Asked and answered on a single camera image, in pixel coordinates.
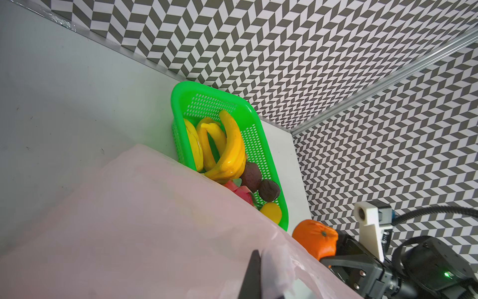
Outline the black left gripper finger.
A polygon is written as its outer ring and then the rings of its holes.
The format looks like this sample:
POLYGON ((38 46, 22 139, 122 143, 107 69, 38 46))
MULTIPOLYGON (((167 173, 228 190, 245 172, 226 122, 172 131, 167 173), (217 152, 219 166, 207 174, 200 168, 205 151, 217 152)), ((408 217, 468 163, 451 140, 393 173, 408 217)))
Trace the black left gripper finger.
POLYGON ((261 257, 257 249, 251 253, 238 299, 261 299, 261 257))

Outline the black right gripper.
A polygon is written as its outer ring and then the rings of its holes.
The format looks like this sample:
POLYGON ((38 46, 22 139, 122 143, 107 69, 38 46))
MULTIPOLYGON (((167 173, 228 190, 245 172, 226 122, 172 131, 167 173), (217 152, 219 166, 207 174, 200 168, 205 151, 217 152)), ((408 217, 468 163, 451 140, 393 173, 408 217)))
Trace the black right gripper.
POLYGON ((320 263, 364 299, 418 298, 418 286, 347 234, 339 235, 336 255, 324 257, 320 263))

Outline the orange fake mandarin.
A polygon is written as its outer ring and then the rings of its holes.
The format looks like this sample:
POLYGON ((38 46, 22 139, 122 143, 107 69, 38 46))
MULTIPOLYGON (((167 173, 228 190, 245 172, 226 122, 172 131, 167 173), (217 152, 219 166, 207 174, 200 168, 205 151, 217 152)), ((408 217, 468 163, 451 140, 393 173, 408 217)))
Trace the orange fake mandarin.
POLYGON ((336 230, 314 220, 300 222, 292 235, 317 260, 336 255, 339 235, 336 230))

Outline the yellow fake lemon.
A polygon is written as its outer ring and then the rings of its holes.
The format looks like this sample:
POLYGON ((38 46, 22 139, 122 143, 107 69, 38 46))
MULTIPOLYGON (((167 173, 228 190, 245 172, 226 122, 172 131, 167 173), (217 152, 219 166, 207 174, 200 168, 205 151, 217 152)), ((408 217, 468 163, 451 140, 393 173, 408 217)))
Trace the yellow fake lemon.
POLYGON ((264 204, 260 209, 260 212, 275 224, 279 224, 283 216, 281 208, 276 203, 264 204))

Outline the pink plastic bag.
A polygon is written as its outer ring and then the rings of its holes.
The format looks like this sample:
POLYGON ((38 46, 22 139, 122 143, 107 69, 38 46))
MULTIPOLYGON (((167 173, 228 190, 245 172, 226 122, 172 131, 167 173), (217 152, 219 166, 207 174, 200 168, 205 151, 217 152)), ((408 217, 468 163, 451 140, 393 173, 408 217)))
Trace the pink plastic bag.
POLYGON ((265 299, 296 280, 319 299, 357 297, 230 190, 137 145, 1 256, 1 297, 236 299, 254 250, 265 299))

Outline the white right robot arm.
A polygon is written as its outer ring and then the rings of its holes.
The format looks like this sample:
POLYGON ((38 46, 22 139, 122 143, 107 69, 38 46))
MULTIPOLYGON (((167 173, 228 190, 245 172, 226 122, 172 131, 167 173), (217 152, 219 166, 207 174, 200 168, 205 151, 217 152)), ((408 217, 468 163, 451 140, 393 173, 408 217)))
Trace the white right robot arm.
POLYGON ((321 263, 364 299, 475 299, 478 280, 470 264, 441 240, 414 237, 391 260, 379 261, 362 244, 342 235, 336 255, 321 263))

